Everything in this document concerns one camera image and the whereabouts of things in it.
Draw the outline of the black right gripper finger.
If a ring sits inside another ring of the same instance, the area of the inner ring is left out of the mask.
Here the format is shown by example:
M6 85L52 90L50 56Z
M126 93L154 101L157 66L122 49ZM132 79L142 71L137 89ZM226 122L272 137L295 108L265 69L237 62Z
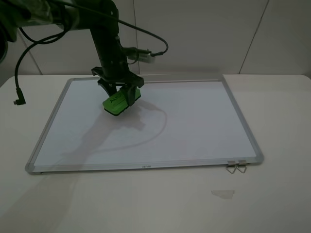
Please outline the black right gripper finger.
M102 87L105 90L105 92L108 94L109 97L116 93L115 84L110 84L105 80L98 80L97 83L100 87Z

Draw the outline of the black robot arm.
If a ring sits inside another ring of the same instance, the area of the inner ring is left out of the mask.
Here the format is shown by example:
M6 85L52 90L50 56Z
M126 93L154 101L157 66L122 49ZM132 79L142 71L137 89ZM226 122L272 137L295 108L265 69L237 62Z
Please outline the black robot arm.
M91 70L111 99L120 95L124 107L132 106L144 85L142 77L132 73L128 56L140 50L125 48L119 39L119 12L111 0L2 0L0 2L0 59L4 60L8 43L16 42L22 27L55 24L62 32L33 41L25 52L37 45L53 43L71 30L90 30L100 66Z

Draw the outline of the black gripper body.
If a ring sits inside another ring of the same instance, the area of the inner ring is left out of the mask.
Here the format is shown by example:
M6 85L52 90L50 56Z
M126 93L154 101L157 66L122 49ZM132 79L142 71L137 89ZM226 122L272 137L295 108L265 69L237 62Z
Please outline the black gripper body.
M100 77L98 80L99 85L106 85L108 87L117 85L134 85L139 88L144 86L144 79L130 70L120 70L113 68L102 68L94 67L92 70L92 75L97 75Z

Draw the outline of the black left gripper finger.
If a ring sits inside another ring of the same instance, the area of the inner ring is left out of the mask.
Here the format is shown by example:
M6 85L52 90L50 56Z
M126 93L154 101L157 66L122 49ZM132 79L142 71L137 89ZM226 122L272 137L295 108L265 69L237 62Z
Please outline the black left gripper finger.
M127 84L123 87L123 95L125 97L125 100L128 106L132 106L137 100L136 92L137 92L137 86L135 85Z

